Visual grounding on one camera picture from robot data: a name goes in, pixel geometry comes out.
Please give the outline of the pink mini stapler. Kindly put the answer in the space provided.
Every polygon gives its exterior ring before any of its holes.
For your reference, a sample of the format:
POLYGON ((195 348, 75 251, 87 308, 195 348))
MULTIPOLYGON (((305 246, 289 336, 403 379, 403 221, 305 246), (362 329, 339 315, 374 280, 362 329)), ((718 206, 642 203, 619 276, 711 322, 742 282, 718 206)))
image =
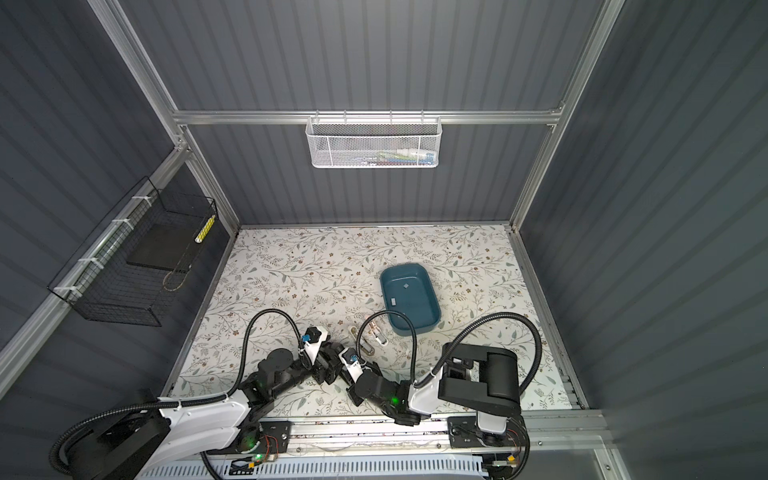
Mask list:
POLYGON ((382 329, 379 327, 376 321, 372 321, 368 324, 368 331, 376 342, 382 347, 387 346, 389 341, 382 329))

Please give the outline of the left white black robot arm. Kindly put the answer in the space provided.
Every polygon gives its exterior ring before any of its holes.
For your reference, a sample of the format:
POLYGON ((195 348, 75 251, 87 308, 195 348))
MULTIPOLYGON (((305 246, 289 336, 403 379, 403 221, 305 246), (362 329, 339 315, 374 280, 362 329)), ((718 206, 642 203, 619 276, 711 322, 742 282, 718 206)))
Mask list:
POLYGON ((80 421, 53 443, 48 461, 73 479, 134 479, 152 467, 208 451, 259 449, 260 420, 277 398, 308 378, 333 383, 344 347, 321 327, 297 332, 298 350, 278 348, 247 374, 241 363, 233 386, 183 399, 142 393, 134 405, 80 421))

